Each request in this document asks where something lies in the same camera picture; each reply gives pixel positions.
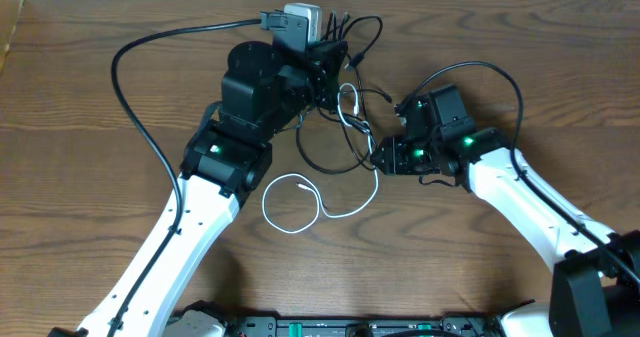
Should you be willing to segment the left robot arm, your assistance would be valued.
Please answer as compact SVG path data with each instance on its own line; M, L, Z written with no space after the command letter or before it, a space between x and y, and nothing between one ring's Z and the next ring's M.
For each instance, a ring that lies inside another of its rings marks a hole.
M303 3L249 20L273 35L228 55L221 99L188 142L158 222L75 336L159 336L213 242L272 162L271 139L316 107L334 108L347 45L322 37L322 11Z

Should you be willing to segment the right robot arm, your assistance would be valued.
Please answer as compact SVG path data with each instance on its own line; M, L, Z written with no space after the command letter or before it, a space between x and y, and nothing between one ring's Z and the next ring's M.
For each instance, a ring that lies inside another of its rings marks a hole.
M496 336L636 336L639 233L619 234L580 211L496 128L478 130L458 89L446 86L395 108L405 129L371 155L386 175L435 175L499 211L552 272L546 304L527 302L486 325Z

